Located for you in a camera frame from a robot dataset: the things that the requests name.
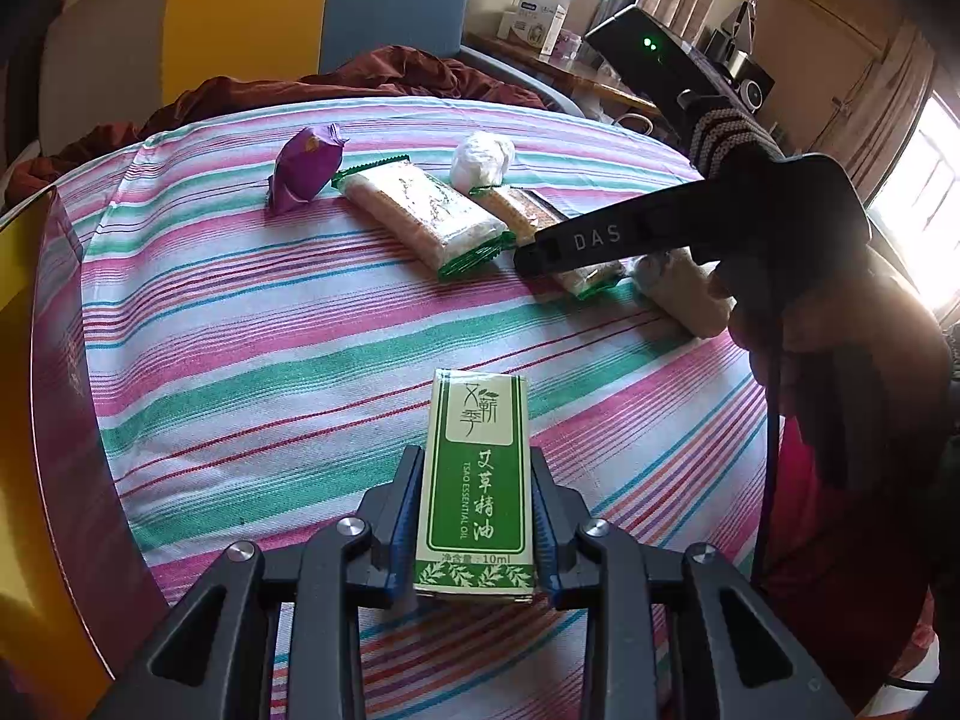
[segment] brown blanket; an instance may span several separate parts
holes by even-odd
[[[492,79],[456,59],[438,59],[405,46],[383,47],[347,62],[333,73],[304,76],[299,81],[243,82],[218,76],[160,108],[143,127],[132,122],[101,124],[56,156],[18,165],[7,186],[7,206],[13,207],[84,162],[184,124],[285,103],[407,95],[545,109],[536,93],[528,89]]]

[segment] purple package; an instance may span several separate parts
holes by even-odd
[[[285,214],[314,199],[340,169],[344,143],[336,124],[304,127],[287,141],[270,176],[270,210]]]

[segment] tablecloth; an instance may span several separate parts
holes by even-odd
[[[624,281],[578,303],[510,255],[448,284],[336,191],[272,217],[267,177],[307,124],[344,165],[399,152],[445,179],[478,129],[512,138],[512,184],[576,214],[698,178],[622,128],[488,103],[279,106],[192,124],[58,181],[85,250],[83,331],[104,450],[170,602],[237,538],[308,538],[425,440],[436,367],[519,373],[561,484],[636,538],[717,544],[748,565],[764,405],[723,334],[690,338]],[[291,611],[275,661],[282,714]],[[661,613],[656,641],[664,649]],[[368,714],[573,717],[584,613],[405,599],[363,611]]]

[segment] green and white box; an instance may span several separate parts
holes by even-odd
[[[420,594],[529,600],[534,592],[527,383],[438,370],[416,533]]]

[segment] screw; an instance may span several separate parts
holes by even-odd
[[[716,547],[711,544],[697,544],[692,551],[693,560],[696,560],[696,562],[711,562],[716,551]]]
[[[227,547],[227,557],[233,562],[246,562],[255,552],[256,546],[253,546],[252,541],[234,541]]]
[[[603,538],[607,533],[610,532],[610,524],[606,519],[600,519],[599,517],[591,517],[587,520],[587,523],[584,524],[584,533],[588,536],[593,536],[594,538]]]
[[[360,517],[344,517],[337,522],[337,533],[341,536],[357,536],[363,533],[363,528],[366,526],[366,522],[363,522]]]

